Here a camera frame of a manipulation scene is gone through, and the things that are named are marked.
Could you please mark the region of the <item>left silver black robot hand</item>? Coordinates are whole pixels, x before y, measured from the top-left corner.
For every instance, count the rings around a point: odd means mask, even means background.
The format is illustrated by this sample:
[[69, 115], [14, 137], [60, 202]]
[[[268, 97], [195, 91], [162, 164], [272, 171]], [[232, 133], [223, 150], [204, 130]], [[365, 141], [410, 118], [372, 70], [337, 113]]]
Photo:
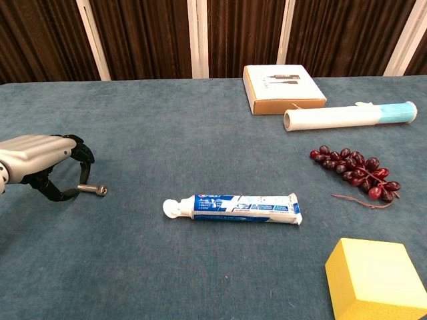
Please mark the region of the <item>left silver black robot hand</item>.
[[79, 182], [87, 183], [94, 155], [76, 135], [22, 135], [0, 142], [0, 195], [7, 184], [29, 184], [48, 200], [62, 202], [79, 195], [79, 190], [60, 191], [49, 180], [58, 163], [72, 158], [81, 165]]

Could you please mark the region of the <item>silver metal bolt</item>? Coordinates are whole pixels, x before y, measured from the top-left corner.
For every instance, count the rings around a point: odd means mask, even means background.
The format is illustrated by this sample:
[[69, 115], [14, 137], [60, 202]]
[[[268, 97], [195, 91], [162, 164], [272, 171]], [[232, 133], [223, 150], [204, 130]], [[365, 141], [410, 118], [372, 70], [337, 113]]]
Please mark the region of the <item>silver metal bolt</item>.
[[98, 196], [107, 195], [108, 188], [104, 185], [84, 185], [79, 184], [77, 188], [82, 192], [94, 193]]

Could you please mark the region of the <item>blue velvet table cloth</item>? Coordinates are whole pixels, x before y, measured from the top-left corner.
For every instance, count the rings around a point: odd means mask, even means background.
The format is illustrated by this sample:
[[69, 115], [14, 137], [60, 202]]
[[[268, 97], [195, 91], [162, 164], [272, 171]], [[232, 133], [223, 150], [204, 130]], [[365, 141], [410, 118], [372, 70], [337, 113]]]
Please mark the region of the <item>blue velvet table cloth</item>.
[[[241, 79], [0, 86], [0, 141], [75, 134], [95, 155], [82, 193], [0, 195], [0, 320], [333, 320], [324, 264], [343, 237], [403, 243], [427, 287], [427, 76], [318, 78], [331, 107], [412, 101], [411, 124], [287, 132]], [[370, 200], [310, 159], [376, 157], [399, 199]], [[171, 219], [196, 194], [298, 198], [300, 225]]]

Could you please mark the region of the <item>dark brown curtain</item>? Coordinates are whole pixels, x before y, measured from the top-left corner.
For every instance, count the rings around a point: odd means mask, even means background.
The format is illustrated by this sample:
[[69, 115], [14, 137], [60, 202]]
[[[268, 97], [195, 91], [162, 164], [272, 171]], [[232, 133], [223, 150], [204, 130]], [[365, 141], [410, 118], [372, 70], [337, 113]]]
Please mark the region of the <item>dark brown curtain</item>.
[[[383, 76], [416, 0], [296, 0], [285, 64]], [[192, 78], [186, 0], [90, 0], [111, 80]], [[207, 0], [209, 77], [276, 63], [285, 0]], [[427, 75], [427, 31], [404, 75]], [[0, 0], [0, 85], [101, 80], [75, 0]]]

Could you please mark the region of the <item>blue white toothpaste tube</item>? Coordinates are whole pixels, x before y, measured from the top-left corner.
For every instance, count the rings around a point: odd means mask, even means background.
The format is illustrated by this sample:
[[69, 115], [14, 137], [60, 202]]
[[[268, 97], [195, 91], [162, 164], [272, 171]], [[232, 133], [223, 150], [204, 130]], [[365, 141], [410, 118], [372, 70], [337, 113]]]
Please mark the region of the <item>blue white toothpaste tube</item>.
[[171, 219], [247, 221], [300, 225], [302, 214], [295, 194], [284, 196], [196, 194], [163, 202], [163, 212]]

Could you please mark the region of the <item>white cardboard box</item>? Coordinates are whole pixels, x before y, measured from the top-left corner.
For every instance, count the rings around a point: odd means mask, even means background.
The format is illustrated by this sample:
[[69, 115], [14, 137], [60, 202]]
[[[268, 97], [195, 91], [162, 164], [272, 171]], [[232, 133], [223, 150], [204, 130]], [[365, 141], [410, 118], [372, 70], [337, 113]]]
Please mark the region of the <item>white cardboard box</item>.
[[246, 65], [243, 82], [253, 115], [322, 108], [327, 101], [302, 65]]

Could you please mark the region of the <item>white roll with blue end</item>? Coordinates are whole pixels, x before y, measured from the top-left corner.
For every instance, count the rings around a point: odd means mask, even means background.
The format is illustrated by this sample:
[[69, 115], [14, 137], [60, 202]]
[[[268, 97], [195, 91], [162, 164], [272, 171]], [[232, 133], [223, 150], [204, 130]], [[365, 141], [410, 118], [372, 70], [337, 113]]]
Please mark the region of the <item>white roll with blue end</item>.
[[411, 123], [417, 114], [411, 101], [381, 105], [357, 102], [345, 107], [288, 109], [284, 113], [284, 127], [286, 131], [301, 131]]

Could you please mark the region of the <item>red grape bunch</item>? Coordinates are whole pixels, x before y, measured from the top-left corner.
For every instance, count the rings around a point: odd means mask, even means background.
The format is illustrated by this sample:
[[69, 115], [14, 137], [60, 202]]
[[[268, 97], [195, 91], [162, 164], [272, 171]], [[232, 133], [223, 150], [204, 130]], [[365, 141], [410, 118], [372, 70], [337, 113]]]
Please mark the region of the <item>red grape bunch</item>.
[[381, 201], [383, 204], [369, 203], [340, 194], [333, 194], [335, 198], [355, 202], [370, 209], [385, 209], [391, 206], [395, 199], [400, 198], [398, 192], [401, 184], [387, 180], [390, 170], [381, 167], [376, 157], [365, 158], [361, 152], [349, 148], [337, 152], [326, 145], [311, 150], [309, 157], [323, 168], [338, 174], [351, 186], [359, 188], [370, 200]]

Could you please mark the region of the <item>yellow foam block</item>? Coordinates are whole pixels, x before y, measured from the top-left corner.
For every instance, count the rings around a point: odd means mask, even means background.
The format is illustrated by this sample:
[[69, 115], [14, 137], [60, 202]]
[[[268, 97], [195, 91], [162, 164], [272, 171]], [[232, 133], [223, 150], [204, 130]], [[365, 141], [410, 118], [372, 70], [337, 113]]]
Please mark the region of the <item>yellow foam block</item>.
[[325, 270], [335, 320], [427, 317], [427, 290], [401, 243], [341, 238]]

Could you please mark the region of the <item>white frame post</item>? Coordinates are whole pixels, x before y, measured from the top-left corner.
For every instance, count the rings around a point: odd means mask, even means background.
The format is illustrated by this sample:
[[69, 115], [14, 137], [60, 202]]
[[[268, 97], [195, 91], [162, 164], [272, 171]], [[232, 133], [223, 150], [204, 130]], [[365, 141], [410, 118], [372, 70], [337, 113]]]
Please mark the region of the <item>white frame post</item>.
[[283, 65], [286, 63], [295, 5], [296, 0], [285, 0], [284, 14], [280, 33], [280, 42], [276, 59], [276, 63], [278, 65]]
[[209, 78], [207, 0], [186, 0], [193, 79]]
[[75, 2], [79, 9], [79, 14], [83, 22], [99, 77], [102, 81], [111, 81], [109, 67], [105, 58], [103, 45], [99, 36], [90, 0], [75, 0]]
[[383, 76], [395, 77], [405, 74], [426, 31], [427, 0], [416, 0]]

